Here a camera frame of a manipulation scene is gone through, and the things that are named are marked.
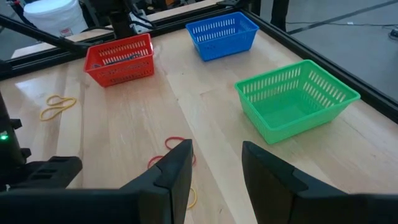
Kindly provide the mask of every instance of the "wooden table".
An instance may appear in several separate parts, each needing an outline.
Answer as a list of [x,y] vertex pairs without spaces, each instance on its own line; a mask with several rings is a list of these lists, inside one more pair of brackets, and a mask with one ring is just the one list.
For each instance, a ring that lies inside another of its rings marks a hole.
[[[30,161],[80,156],[83,170],[71,187],[118,188],[143,173],[152,156],[167,153],[167,137],[192,138],[198,203],[186,223],[256,222],[243,181],[243,140],[346,192],[398,193],[398,125],[363,101],[328,124],[265,143],[244,115],[233,84],[301,60],[267,34],[258,31],[249,52],[210,62],[200,59],[186,30],[152,42],[151,77],[102,88],[83,73],[81,59],[1,82],[10,115],[22,120],[17,135],[21,146],[32,149]],[[52,94],[78,102],[41,122],[39,113]]]

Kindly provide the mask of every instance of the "basket rim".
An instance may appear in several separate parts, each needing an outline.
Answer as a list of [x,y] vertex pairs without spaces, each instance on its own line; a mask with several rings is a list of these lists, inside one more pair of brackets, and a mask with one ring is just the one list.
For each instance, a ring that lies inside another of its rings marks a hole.
[[[192,32],[191,32],[192,31],[192,26],[194,26],[195,24],[203,23],[205,21],[212,21],[212,20],[215,20],[215,19],[218,19],[218,18],[221,18],[221,17],[230,16],[230,15],[233,15],[233,14],[239,14],[239,16],[242,16],[245,20],[247,20],[255,28],[254,29],[249,29],[249,30],[246,30],[246,31],[243,31],[243,32],[240,32],[240,33],[236,33],[236,34],[226,35],[224,37],[217,37],[217,38],[214,38],[214,39],[211,39],[211,40],[205,40],[205,41],[202,41],[202,42],[198,42],[196,40],[196,38],[193,36]],[[211,41],[214,41],[214,40],[222,40],[222,39],[233,37],[233,36],[236,36],[236,35],[241,35],[241,34],[245,34],[245,33],[248,33],[248,32],[253,32],[253,31],[256,32],[257,30],[259,30],[259,26],[257,26],[257,24],[255,24],[252,20],[250,20],[242,12],[232,12],[232,13],[225,14],[225,15],[222,15],[222,16],[215,16],[215,17],[212,17],[212,18],[209,18],[209,19],[204,19],[204,20],[200,20],[200,21],[196,21],[196,22],[191,22],[189,24],[186,24],[185,28],[188,30],[188,32],[189,32],[189,34],[190,34],[190,36],[191,36],[191,38],[192,38],[192,40],[194,41],[195,44],[204,44],[204,43],[211,42]]]
[[[257,77],[261,77],[261,76],[264,76],[264,75],[268,75],[268,74],[270,74],[270,73],[277,72],[277,71],[282,70],[282,69],[285,69],[285,68],[296,67],[297,65],[300,65],[300,64],[303,64],[303,63],[310,63],[310,64],[312,64],[312,65],[318,67],[321,71],[325,72],[326,75],[328,75],[328,76],[331,77],[332,79],[336,80],[338,83],[342,84],[343,87],[345,87],[348,91],[352,92],[352,93],[354,94],[354,97],[352,97],[351,99],[342,101],[341,103],[337,103],[337,104],[335,104],[335,105],[333,105],[333,106],[331,106],[331,107],[323,108],[322,110],[319,110],[319,111],[317,111],[317,112],[314,112],[314,113],[305,115],[305,116],[303,116],[302,118],[299,118],[299,119],[296,119],[296,120],[294,120],[294,121],[291,121],[291,122],[282,124],[282,125],[280,125],[280,126],[278,126],[278,127],[272,128],[272,127],[269,126],[269,124],[267,123],[267,121],[261,116],[261,114],[258,112],[258,110],[254,107],[254,105],[249,101],[249,99],[248,99],[248,98],[246,97],[246,95],[242,92],[242,90],[238,87],[238,85],[240,85],[240,84],[242,84],[242,83],[246,83],[246,82],[248,82],[248,81],[250,81],[250,80],[253,80],[253,79],[257,78]],[[238,81],[238,82],[236,82],[236,83],[234,84],[234,87],[235,87],[235,90],[239,93],[240,97],[242,97],[242,98],[249,104],[249,107],[250,107],[250,109],[254,112],[254,114],[255,114],[257,117],[259,117],[261,123],[262,123],[263,125],[265,125],[266,128],[267,128],[268,130],[270,130],[270,131],[280,131],[280,130],[283,130],[283,129],[288,128],[288,127],[290,127],[290,126],[292,126],[292,125],[294,125],[294,124],[297,124],[297,123],[300,123],[300,122],[302,122],[302,121],[305,121],[305,120],[309,119],[309,118],[312,117],[312,116],[316,116],[316,115],[318,115],[318,114],[322,114],[322,113],[324,113],[325,111],[329,111],[329,110],[332,110],[332,109],[334,109],[334,108],[338,108],[338,107],[345,106],[345,105],[348,106],[350,103],[352,103],[352,102],[354,102],[354,101],[356,101],[356,100],[359,100],[359,99],[361,98],[361,95],[360,95],[357,91],[353,90],[353,89],[350,88],[348,85],[346,85],[345,83],[341,82],[339,79],[337,79],[337,78],[334,77],[332,74],[330,74],[329,72],[327,72],[327,71],[326,71],[325,69],[323,69],[321,66],[317,65],[315,62],[313,62],[312,60],[308,60],[308,59],[302,60],[302,61],[297,62],[297,63],[290,64],[290,65],[287,65],[287,66],[283,66],[283,67],[280,67],[280,68],[271,70],[271,71],[266,72],[266,73],[262,73],[262,74],[259,74],[259,75],[255,75],[255,76],[250,77],[250,78],[247,78],[247,79],[245,79],[245,80]]]
[[[152,45],[152,40],[151,40],[151,38],[150,38],[150,35],[149,35],[149,34],[140,34],[140,35],[134,35],[134,36],[132,36],[132,37],[123,38],[123,39],[120,39],[120,40],[112,40],[112,41],[109,41],[109,42],[106,42],[106,43],[102,43],[102,44],[97,44],[97,45],[91,46],[91,47],[89,47],[88,50],[87,50],[86,58],[89,57],[90,51],[96,49],[97,47],[101,47],[101,46],[104,46],[104,45],[109,44],[109,43],[124,42],[126,39],[134,39],[134,38],[142,37],[142,36],[146,36],[146,38],[149,39],[149,42],[150,42],[150,54],[147,54],[147,55],[145,55],[145,56],[141,56],[141,57],[138,57],[138,58],[134,58],[134,59],[132,59],[132,60],[140,60],[140,59],[145,59],[145,58],[147,58],[147,57],[153,57],[153,55],[154,55],[154,48],[153,48],[153,45]],[[115,67],[115,66],[118,67],[118,65],[120,65],[120,64],[122,64],[122,63],[126,63],[126,62],[127,62],[127,63],[128,63],[128,62],[131,62],[132,60],[127,60],[127,61],[122,61],[122,62],[116,62],[116,63],[114,63],[114,64],[105,65],[105,66],[101,66],[101,67],[98,67],[98,68],[87,68],[87,66],[88,66],[88,60],[85,60],[84,72],[90,73],[90,72],[99,71],[99,70],[104,69],[104,68],[110,68],[110,69],[112,69],[112,67]]]

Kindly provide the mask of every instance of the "plastic basket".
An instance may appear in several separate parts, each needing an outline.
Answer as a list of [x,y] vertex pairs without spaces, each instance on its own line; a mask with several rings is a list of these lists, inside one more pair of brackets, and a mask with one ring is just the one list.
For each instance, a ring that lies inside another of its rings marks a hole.
[[249,50],[259,29],[241,12],[193,22],[186,28],[204,61]]
[[333,120],[359,93],[311,60],[235,84],[243,111],[268,144]]
[[85,72],[107,87],[154,74],[149,34],[137,35],[88,49]]

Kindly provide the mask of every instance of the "red rubber band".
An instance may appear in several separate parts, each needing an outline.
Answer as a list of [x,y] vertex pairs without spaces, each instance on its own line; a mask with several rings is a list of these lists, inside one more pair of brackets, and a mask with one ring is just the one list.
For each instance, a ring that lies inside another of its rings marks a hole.
[[159,159],[161,159],[161,158],[163,158],[163,156],[154,156],[154,157],[152,157],[150,160],[149,160],[149,162],[148,162],[148,165],[147,165],[147,168],[149,169],[150,167],[152,167],[152,163],[155,161],[155,160],[159,160]]
[[[167,145],[167,143],[168,143],[170,140],[180,140],[180,141],[184,141],[185,138],[183,138],[183,137],[178,137],[178,136],[171,136],[171,137],[167,138],[167,139],[164,141],[164,145],[166,146],[166,148],[167,148],[168,150],[172,150],[172,148],[169,147],[169,146]],[[194,166],[196,163],[197,163],[197,157],[195,156],[195,153],[193,153],[192,166]]]

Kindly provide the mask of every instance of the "green basket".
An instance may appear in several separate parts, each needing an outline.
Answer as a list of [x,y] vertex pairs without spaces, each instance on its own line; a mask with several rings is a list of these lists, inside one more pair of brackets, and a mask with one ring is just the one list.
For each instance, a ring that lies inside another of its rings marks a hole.
[[361,97],[311,60],[239,81],[235,89],[268,144],[333,120]]

